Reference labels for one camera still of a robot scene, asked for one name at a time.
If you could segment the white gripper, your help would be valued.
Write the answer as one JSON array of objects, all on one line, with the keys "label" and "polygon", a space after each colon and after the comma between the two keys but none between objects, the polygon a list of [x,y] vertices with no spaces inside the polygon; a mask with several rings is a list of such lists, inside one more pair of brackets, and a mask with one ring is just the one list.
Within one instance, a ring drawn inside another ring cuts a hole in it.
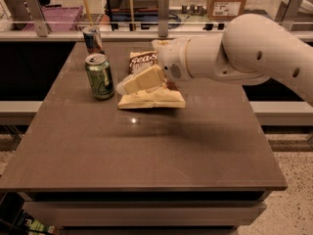
[{"label": "white gripper", "polygon": [[189,75],[185,51],[188,40],[177,38],[173,40],[152,41],[154,50],[157,52],[159,65],[153,65],[143,70],[137,70],[126,76],[116,86],[116,91],[121,95],[128,95],[139,90],[158,87],[163,84],[166,77],[172,81],[187,81]]}]

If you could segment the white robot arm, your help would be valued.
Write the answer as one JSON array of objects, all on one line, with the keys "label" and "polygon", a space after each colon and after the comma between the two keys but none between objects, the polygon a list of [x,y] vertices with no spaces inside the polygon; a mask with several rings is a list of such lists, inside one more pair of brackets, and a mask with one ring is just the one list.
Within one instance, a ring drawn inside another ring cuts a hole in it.
[{"label": "white robot arm", "polygon": [[245,14],[221,33],[154,40],[152,45],[172,81],[208,77],[257,85],[272,78],[313,104],[313,47],[266,17]]}]

